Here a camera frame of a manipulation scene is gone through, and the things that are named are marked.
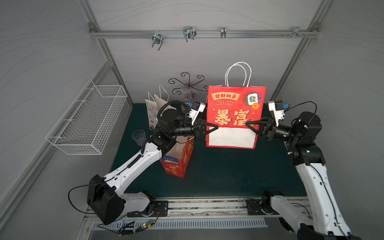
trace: white paper bag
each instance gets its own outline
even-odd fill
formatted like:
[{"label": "white paper bag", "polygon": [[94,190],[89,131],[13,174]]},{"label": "white paper bag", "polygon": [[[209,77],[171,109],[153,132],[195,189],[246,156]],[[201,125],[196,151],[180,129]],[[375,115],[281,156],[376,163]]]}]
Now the white paper bag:
[{"label": "white paper bag", "polygon": [[[147,106],[149,129],[152,130],[152,131],[155,131],[155,128],[156,128],[156,125],[157,125],[157,122],[158,122],[157,114],[158,114],[160,108],[162,106],[164,106],[164,104],[166,104],[168,102],[168,100],[169,100],[169,94],[167,93],[167,91],[164,88],[163,88],[163,90],[168,95],[167,101],[161,98],[161,89],[160,89],[160,87],[163,88],[163,86],[159,85],[160,97],[157,96],[156,94],[154,94],[155,98],[153,98],[152,95],[148,92],[148,99],[145,100],[145,104]],[[176,108],[171,107],[171,106],[167,106],[164,109],[164,111],[167,110],[167,109],[176,109]]]},{"label": "white paper bag", "polygon": [[[168,100],[169,100],[169,94],[167,93],[167,91],[166,91],[164,88],[163,88],[164,92],[168,95],[167,101],[161,98],[161,88],[160,88],[160,87],[163,88],[163,86],[159,85],[159,93],[160,93],[160,97],[157,96],[156,94],[154,94],[154,95],[155,95],[156,106],[157,106],[157,110],[158,110],[158,111],[159,111],[159,110],[161,109],[161,107],[164,106],[164,105],[168,102]],[[167,110],[167,109],[175,109],[175,110],[176,110],[176,108],[174,108],[174,107],[172,107],[172,106],[170,106],[170,105],[167,106],[166,108],[164,108],[164,111]]]},{"label": "white paper bag", "polygon": [[148,123],[149,123],[149,129],[152,131],[155,131],[155,127],[157,124],[157,105],[155,102],[155,99],[152,97],[153,101],[149,98],[149,96],[152,97],[152,95],[148,92],[148,99],[145,100],[145,104],[147,106],[147,114],[148,114]]}]

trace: cable clip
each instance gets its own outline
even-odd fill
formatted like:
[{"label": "cable clip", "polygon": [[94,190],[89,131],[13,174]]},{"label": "cable clip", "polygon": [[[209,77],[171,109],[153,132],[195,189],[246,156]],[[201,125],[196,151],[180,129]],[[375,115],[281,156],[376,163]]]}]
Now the cable clip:
[{"label": "cable clip", "polygon": [[187,42],[188,42],[188,38],[192,38],[194,40],[196,36],[196,29],[193,26],[188,26],[185,29],[183,29],[183,34]]},{"label": "cable clip", "polygon": [[225,27],[221,27],[221,38],[227,37],[227,29]]},{"label": "cable clip", "polygon": [[164,41],[163,35],[156,32],[152,35],[152,40],[152,47],[155,45],[155,43],[158,44],[159,48],[157,50],[159,51]]}]

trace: clear plastic cup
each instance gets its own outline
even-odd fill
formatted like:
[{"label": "clear plastic cup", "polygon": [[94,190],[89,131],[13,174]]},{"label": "clear plastic cup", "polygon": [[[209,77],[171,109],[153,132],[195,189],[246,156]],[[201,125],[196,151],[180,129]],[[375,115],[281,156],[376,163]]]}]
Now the clear plastic cup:
[{"label": "clear plastic cup", "polygon": [[143,143],[147,140],[147,136],[145,135],[144,130],[138,129],[132,133],[132,139],[135,140],[137,145],[142,146]]}]

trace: metal decorative stand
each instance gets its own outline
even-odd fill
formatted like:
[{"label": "metal decorative stand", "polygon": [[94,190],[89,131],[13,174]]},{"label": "metal decorative stand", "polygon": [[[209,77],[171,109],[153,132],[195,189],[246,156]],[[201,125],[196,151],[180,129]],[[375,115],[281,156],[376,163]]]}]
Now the metal decorative stand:
[{"label": "metal decorative stand", "polygon": [[180,95],[181,93],[185,93],[185,102],[192,101],[197,96],[197,94],[194,93],[192,91],[192,89],[196,89],[196,90],[203,91],[203,92],[208,92],[208,86],[207,85],[203,86],[204,90],[195,88],[196,84],[201,83],[205,79],[204,76],[198,75],[196,78],[197,79],[201,79],[202,78],[202,79],[200,81],[198,81],[197,83],[191,83],[191,76],[190,76],[189,73],[184,72],[184,73],[181,73],[180,75],[182,77],[185,77],[187,74],[188,74],[188,82],[187,83],[183,83],[180,80],[178,80],[177,78],[171,78],[170,80],[168,80],[168,82],[170,84],[175,84],[176,82],[173,80],[173,79],[175,79],[175,80],[177,80],[178,82],[180,82],[180,83],[182,83],[184,85],[184,87],[182,87],[182,88],[174,88],[172,90],[172,93],[174,95]]}]

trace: aluminum rail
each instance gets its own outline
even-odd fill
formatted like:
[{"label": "aluminum rail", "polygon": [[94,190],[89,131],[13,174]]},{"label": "aluminum rail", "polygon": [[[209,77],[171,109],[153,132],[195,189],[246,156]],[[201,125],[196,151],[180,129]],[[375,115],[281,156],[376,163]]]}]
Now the aluminum rail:
[{"label": "aluminum rail", "polygon": [[[185,38],[181,30],[139,30],[139,31],[94,31],[92,38],[152,38],[154,33],[163,38]],[[226,30],[226,38],[291,38],[294,30]],[[297,38],[316,38],[318,31],[300,30]],[[195,38],[221,38],[220,30],[196,30]]]}]

